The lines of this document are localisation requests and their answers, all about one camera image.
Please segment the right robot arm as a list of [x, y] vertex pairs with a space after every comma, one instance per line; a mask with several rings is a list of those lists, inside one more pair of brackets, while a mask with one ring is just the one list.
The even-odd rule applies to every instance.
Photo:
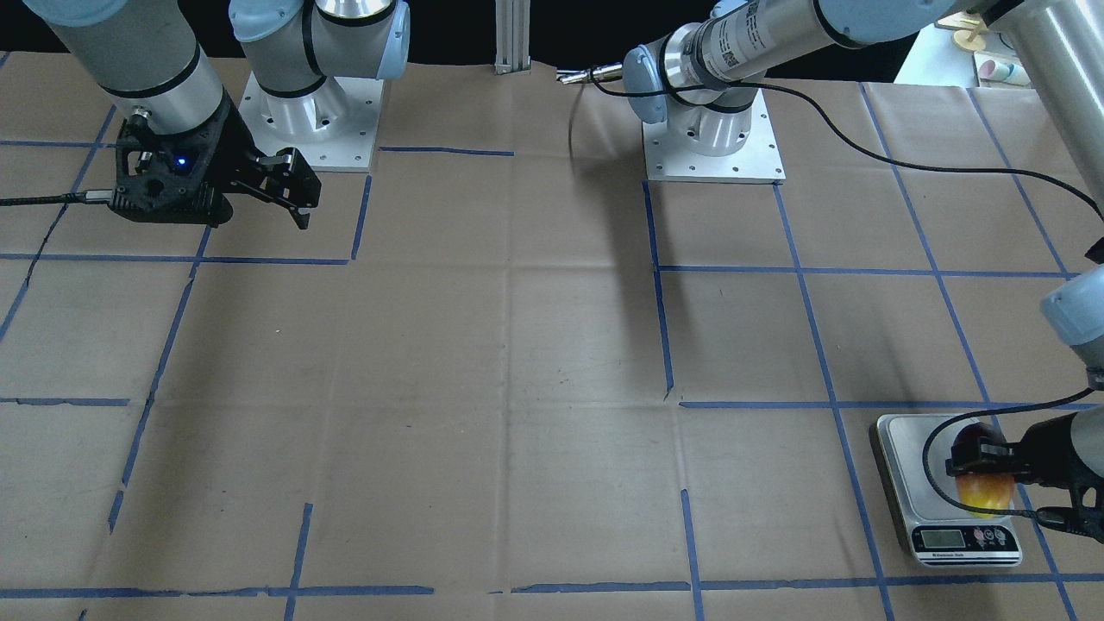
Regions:
[[229, 223], [229, 194], [286, 210], [307, 229], [315, 164], [367, 165], [374, 99], [348, 83], [401, 78], [405, 1], [233, 1], [233, 35], [261, 94], [242, 113], [177, 1], [30, 1], [123, 115], [116, 179], [72, 201], [132, 223]]

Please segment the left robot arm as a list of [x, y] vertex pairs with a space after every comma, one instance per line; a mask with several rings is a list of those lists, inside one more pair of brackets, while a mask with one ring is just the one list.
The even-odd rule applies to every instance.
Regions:
[[[868, 48], [919, 33], [941, 17], [981, 8], [983, 24], [1008, 35], [1091, 194], [1069, 189], [1101, 219], [1101, 1], [720, 1], [620, 65], [624, 95], [646, 123], [675, 128], [677, 113], [745, 115], [757, 74], [836, 44]], [[1101, 392], [1101, 239], [1096, 263], [1040, 303], [1061, 343]], [[966, 440], [951, 449], [951, 477], [1006, 475], [1080, 491], [1101, 483], [1101, 406], [1036, 424], [1013, 443]]]

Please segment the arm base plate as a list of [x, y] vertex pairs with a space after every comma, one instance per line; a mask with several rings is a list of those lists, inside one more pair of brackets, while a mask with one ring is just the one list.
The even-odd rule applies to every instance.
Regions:
[[768, 106], [758, 88], [749, 109], [668, 106], [666, 122], [643, 124], [647, 178], [659, 182], [781, 185], [787, 178]]
[[261, 90], [251, 74], [238, 110], [261, 152], [293, 147], [316, 172], [370, 173], [386, 86], [340, 76], [311, 94], [282, 98]]

